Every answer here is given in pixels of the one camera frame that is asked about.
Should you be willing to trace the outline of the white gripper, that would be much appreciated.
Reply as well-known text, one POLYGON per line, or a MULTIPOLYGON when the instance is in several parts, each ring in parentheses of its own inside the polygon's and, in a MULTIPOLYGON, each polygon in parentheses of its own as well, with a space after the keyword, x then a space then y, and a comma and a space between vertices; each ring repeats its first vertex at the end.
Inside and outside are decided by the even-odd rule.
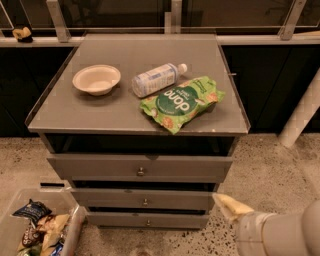
POLYGON ((227 221, 238 221, 235 241, 240 256, 277 256, 267 240, 270 232, 266 229, 267 221, 275 216, 274 213, 254 211, 226 194, 213 193, 212 197, 227 221))

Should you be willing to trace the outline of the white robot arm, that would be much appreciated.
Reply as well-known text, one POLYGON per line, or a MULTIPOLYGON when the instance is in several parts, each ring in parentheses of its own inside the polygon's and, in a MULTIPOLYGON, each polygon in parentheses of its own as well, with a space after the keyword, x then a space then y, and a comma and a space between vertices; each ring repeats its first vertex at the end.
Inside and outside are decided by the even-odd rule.
POLYGON ((320 200, 301 213, 281 215, 256 211, 226 194, 212 197, 235 225, 240 256, 320 256, 320 200))

